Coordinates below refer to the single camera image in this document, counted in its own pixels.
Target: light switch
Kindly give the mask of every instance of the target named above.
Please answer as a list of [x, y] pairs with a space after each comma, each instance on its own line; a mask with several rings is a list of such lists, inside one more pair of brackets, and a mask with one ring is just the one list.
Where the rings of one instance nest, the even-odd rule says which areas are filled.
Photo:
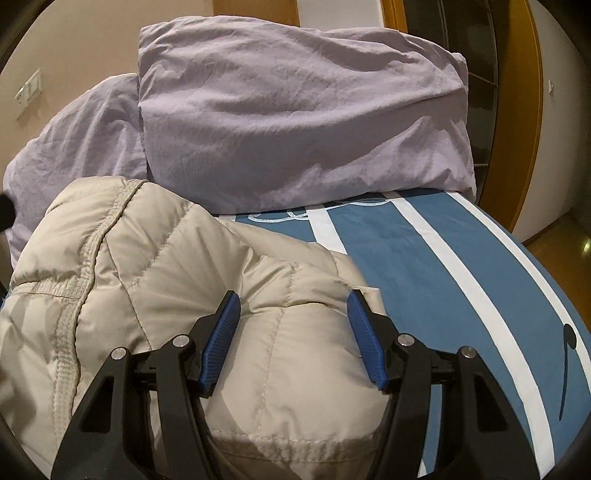
[[43, 84], [41, 82], [41, 69], [37, 69], [31, 78], [29, 78], [25, 85], [21, 87], [14, 99], [17, 103], [17, 118], [19, 118], [26, 108], [31, 105], [33, 100], [43, 90]]

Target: wooden floor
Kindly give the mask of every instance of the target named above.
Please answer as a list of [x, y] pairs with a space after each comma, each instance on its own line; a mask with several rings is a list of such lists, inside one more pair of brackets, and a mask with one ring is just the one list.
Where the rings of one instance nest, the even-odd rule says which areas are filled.
[[562, 287], [591, 330], [591, 238], [567, 214], [527, 249]]

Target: metal screw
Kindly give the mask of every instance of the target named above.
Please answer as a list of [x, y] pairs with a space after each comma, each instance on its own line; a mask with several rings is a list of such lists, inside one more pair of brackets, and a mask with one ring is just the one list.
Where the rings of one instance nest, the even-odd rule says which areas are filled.
[[476, 356], [476, 350], [474, 350], [471, 346], [463, 346], [460, 351], [466, 358], [474, 358]]
[[398, 343], [402, 346], [411, 346], [414, 345], [414, 337], [407, 333], [403, 333], [402, 335], [398, 335]]
[[121, 360], [126, 354], [125, 348], [119, 346], [111, 352], [111, 358], [113, 360]]
[[187, 335], [178, 335], [173, 339], [173, 345], [179, 348], [184, 347], [189, 343], [190, 338]]

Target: blue bedspread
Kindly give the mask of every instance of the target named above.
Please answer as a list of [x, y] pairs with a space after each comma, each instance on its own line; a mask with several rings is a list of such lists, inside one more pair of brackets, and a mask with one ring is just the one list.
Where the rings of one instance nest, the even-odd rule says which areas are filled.
[[[591, 410], [591, 336], [537, 260], [461, 195], [415, 189], [235, 220], [350, 255], [400, 331], [430, 348], [478, 350], [543, 475], [564, 455]], [[564, 341], [565, 324], [575, 349]], [[433, 387], [426, 472], [434, 468], [440, 402]]]

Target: beige puffer jacket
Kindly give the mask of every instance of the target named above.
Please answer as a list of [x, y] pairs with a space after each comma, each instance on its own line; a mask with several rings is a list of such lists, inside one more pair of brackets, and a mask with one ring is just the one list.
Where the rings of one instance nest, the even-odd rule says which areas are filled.
[[[113, 348], [159, 348], [235, 290], [241, 320], [203, 400], [226, 475], [364, 478], [387, 397], [369, 382], [346, 317], [352, 288], [383, 313], [379, 292], [363, 285], [345, 255], [216, 219], [155, 184], [77, 180], [12, 277], [0, 313], [0, 411], [49, 474]], [[158, 460], [155, 410], [152, 427]]]

